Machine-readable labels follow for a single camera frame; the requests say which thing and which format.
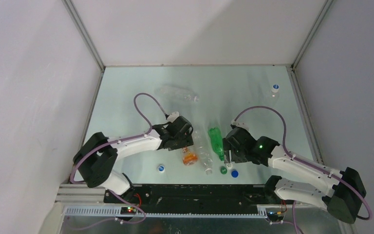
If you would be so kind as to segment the Pocari Sweat blue cap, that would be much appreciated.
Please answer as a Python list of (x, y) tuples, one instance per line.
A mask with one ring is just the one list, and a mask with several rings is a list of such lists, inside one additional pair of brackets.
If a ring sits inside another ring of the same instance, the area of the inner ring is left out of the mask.
[(273, 86), (272, 86), (272, 88), (271, 88), (271, 91), (273, 92), (273, 93), (277, 93), (278, 91), (279, 91), (279, 86), (277, 85), (277, 84), (274, 84)]

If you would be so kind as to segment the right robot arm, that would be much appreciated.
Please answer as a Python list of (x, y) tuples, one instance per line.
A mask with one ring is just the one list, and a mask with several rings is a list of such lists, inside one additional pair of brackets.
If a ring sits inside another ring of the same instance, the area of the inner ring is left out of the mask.
[(277, 141), (260, 137), (254, 139), (244, 128), (235, 127), (223, 139), (224, 151), (234, 163), (252, 162), (290, 173), (302, 182), (291, 181), (278, 175), (265, 183), (264, 199), (271, 204), (282, 200), (295, 200), (326, 210), (336, 219), (355, 223), (359, 218), (361, 199), (366, 190), (361, 177), (353, 168), (344, 171), (329, 168), (297, 154), (286, 152)]

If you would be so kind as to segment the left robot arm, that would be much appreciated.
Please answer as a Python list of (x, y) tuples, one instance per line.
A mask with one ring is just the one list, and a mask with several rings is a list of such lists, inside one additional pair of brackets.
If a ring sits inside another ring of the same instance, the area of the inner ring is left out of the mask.
[(166, 149), (179, 150), (194, 144), (193, 126), (185, 117), (168, 117), (164, 124), (152, 125), (146, 133), (109, 140), (102, 132), (93, 134), (73, 158), (74, 171), (79, 172), (89, 188), (103, 187), (123, 203), (134, 198), (130, 179), (116, 172), (114, 165), (129, 156)]

